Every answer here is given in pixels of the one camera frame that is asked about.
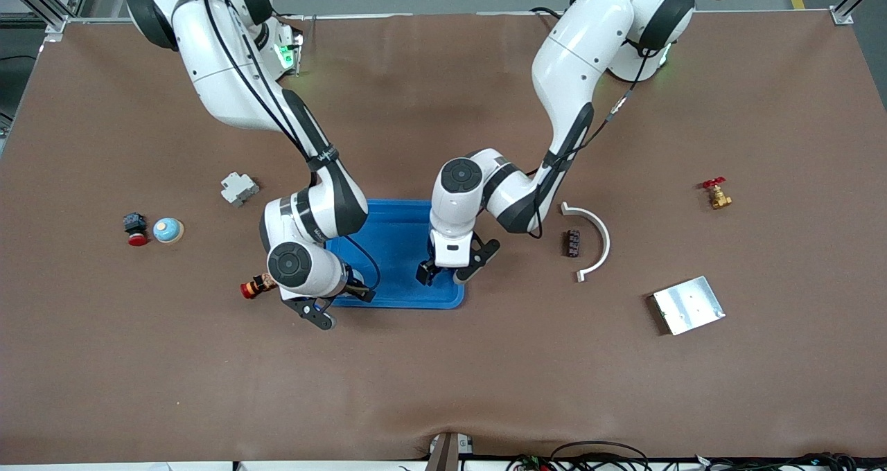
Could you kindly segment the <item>blue plastic tray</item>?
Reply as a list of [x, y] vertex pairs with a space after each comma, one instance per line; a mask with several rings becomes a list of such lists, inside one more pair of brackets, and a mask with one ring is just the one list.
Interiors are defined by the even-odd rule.
[[339, 308], [452, 310], [464, 300], [464, 288], [447, 270], [426, 287], [415, 278], [418, 264], [428, 259], [430, 202], [407, 199], [371, 199], [369, 216], [351, 240], [338, 237], [326, 248], [351, 264], [366, 281], [377, 283], [371, 303], [340, 296]]

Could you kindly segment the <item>red yellow emergency stop button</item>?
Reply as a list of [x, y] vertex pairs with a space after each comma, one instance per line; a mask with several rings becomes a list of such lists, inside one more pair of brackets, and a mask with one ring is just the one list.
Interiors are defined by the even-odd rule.
[[254, 299], [263, 292], [269, 292], [278, 288], [278, 283], [269, 273], [259, 274], [253, 277], [251, 281], [240, 285], [242, 296], [247, 299]]

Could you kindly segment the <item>white circuit breaker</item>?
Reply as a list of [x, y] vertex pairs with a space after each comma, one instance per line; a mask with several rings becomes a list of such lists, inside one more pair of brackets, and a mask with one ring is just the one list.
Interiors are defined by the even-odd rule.
[[220, 190], [222, 198], [236, 208], [243, 206], [250, 197], [260, 193], [260, 186], [256, 181], [248, 175], [238, 172], [231, 172], [220, 181], [220, 184], [222, 185], [222, 190]]

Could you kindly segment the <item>red mushroom push button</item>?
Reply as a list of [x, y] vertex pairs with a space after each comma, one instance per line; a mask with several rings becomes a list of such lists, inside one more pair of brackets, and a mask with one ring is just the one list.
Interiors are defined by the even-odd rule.
[[140, 213], [133, 212], [124, 215], [123, 230], [129, 237], [128, 244], [130, 246], [141, 247], [149, 242], [146, 219]]

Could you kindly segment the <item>square metal plate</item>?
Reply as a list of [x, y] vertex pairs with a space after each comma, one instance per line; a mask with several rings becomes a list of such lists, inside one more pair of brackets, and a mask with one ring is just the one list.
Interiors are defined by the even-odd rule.
[[706, 276], [652, 292], [649, 300], [670, 335], [681, 335], [726, 317]]

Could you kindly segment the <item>white curved plastic bracket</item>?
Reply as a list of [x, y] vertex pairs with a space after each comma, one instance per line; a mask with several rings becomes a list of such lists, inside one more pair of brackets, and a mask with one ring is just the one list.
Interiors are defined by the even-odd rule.
[[579, 269], [574, 273], [574, 278], [577, 283], [585, 283], [590, 274], [598, 270], [607, 262], [608, 257], [611, 255], [611, 247], [612, 247], [612, 238], [611, 232], [608, 230], [607, 224], [603, 222], [603, 220], [593, 213], [592, 211], [584, 208], [577, 208], [577, 206], [571, 206], [567, 202], [561, 202], [560, 205], [561, 215], [564, 216], [574, 216], [585, 219], [591, 225], [595, 226], [598, 231], [599, 237], [601, 237], [601, 253], [599, 254], [598, 259], [593, 264], [590, 264], [589, 267], [585, 269]]

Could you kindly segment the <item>grey metal mounting post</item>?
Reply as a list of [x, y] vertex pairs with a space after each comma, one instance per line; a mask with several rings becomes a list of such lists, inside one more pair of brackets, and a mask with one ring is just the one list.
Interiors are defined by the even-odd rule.
[[437, 434], [432, 442], [430, 458], [424, 471], [459, 471], [459, 434]]

